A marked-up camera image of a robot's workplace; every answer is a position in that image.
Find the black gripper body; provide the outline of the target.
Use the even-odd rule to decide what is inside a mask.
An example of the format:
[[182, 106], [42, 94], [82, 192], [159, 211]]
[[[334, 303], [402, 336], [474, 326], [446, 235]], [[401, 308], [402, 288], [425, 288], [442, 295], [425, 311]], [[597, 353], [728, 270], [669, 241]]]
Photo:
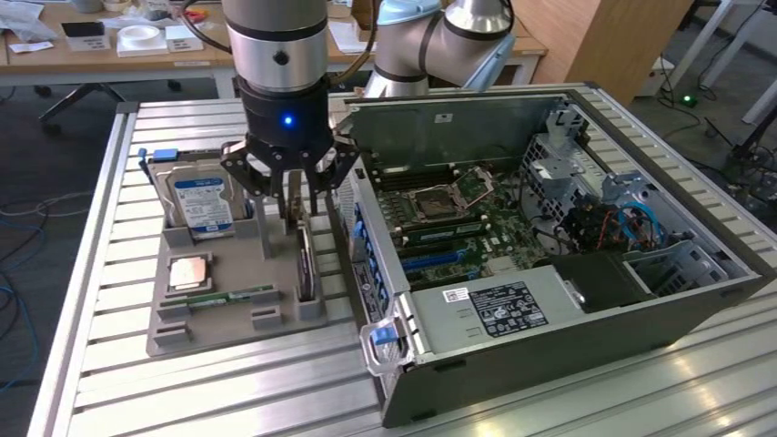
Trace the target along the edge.
[[247, 123], [246, 148], [271, 169], [302, 167], [301, 158], [321, 158], [333, 144], [326, 83], [306, 89], [270, 92], [237, 78]]

